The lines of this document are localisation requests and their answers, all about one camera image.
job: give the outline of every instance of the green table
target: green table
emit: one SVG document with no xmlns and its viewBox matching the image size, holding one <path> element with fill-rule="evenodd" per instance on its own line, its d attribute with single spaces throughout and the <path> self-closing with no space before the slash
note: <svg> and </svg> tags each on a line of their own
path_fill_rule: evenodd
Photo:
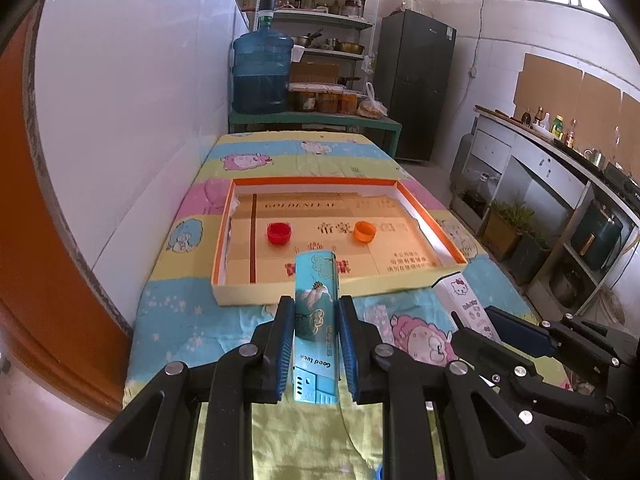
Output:
<svg viewBox="0 0 640 480">
<path fill-rule="evenodd" d="M 367 119 L 358 115 L 321 114 L 320 112 L 281 112 L 279 114 L 239 114 L 231 111 L 229 114 L 229 132 L 234 133 L 240 124 L 331 124 L 333 126 L 362 126 L 375 128 L 393 133 L 388 154 L 396 156 L 398 140 L 402 124 L 383 116 L 381 119 Z"/>
</svg>

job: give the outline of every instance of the bottle cap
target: bottle cap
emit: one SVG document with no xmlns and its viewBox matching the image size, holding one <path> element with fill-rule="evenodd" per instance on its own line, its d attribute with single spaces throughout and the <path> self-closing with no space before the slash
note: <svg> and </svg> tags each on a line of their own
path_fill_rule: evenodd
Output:
<svg viewBox="0 0 640 480">
<path fill-rule="evenodd" d="M 273 245 L 284 245 L 291 240 L 291 226 L 284 222 L 267 225 L 267 240 Z"/>
<path fill-rule="evenodd" d="M 369 222 L 356 222 L 353 227 L 353 237 L 363 244 L 368 244 L 376 236 L 376 226 Z"/>
<path fill-rule="evenodd" d="M 276 0 L 260 0 L 258 10 L 275 10 Z"/>
</svg>

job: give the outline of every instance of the potted plant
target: potted plant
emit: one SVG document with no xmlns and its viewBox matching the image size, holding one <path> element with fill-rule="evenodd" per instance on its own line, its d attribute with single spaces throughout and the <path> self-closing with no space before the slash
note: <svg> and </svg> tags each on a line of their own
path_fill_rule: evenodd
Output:
<svg viewBox="0 0 640 480">
<path fill-rule="evenodd" d="M 530 283 L 550 253 L 551 248 L 540 233 L 531 227 L 527 228 L 509 260 L 509 270 L 516 285 Z"/>
<path fill-rule="evenodd" d="M 491 205 L 482 241 L 499 262 L 513 252 L 533 214 L 533 209 L 524 203 L 494 202 Z"/>
</svg>

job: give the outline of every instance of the white box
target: white box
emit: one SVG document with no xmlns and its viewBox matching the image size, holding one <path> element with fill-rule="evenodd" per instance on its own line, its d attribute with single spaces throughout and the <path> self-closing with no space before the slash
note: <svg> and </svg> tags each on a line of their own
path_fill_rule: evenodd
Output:
<svg viewBox="0 0 640 480">
<path fill-rule="evenodd" d="M 450 316 L 452 312 L 458 314 L 463 326 L 502 343 L 478 297 L 460 272 L 439 279 L 433 290 Z"/>
</svg>

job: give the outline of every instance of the black refrigerator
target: black refrigerator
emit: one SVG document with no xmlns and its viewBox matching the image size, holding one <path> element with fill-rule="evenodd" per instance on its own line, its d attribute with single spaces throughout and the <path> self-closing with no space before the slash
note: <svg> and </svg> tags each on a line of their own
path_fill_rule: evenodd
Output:
<svg viewBox="0 0 640 480">
<path fill-rule="evenodd" d="M 382 20 L 373 87 L 402 124 L 396 158 L 429 160 L 440 121 L 456 30 L 406 10 Z"/>
</svg>

